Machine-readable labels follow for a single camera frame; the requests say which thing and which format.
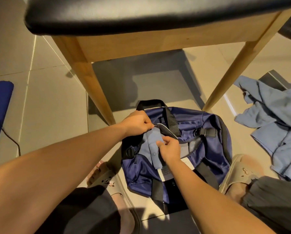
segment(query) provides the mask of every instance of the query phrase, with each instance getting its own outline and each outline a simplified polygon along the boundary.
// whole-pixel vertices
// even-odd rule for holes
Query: forearm
[[[182,161],[176,161],[169,167],[203,234],[274,234],[267,225],[241,205],[202,181]]]
[[[120,124],[113,125],[38,149],[1,166],[0,223],[22,225],[28,233],[37,229],[125,133]]]

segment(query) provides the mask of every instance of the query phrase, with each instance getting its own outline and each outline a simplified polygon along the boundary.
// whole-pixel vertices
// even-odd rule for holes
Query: hand
[[[175,162],[180,161],[180,145],[179,141],[169,136],[163,137],[162,141],[157,141],[156,144],[159,147],[163,160],[170,167]]]
[[[120,124],[126,129],[125,137],[140,135],[154,127],[145,111],[134,111]]]

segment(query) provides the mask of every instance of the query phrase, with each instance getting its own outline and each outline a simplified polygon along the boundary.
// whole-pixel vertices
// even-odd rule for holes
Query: navy blue duffel bag
[[[140,101],[137,110],[145,110],[155,128],[122,141],[122,168],[128,189],[151,197],[165,214],[187,209],[155,145],[160,136],[178,139],[181,160],[205,182],[219,189],[232,161],[231,137],[219,116],[198,110],[168,108],[157,99]]]

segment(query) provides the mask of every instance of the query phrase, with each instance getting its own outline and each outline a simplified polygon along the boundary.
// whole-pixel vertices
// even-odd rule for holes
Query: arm
[[[34,233],[123,138],[153,128],[144,111],[0,166],[0,233]]]
[[[163,137],[158,141],[161,155],[169,166],[178,188],[200,231],[205,234],[274,232],[257,217],[202,181],[180,160],[179,142]]]

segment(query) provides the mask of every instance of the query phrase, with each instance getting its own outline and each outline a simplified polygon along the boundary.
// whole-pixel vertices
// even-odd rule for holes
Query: black leather chair seat
[[[291,0],[29,0],[38,35],[106,35],[194,27],[291,7]]]

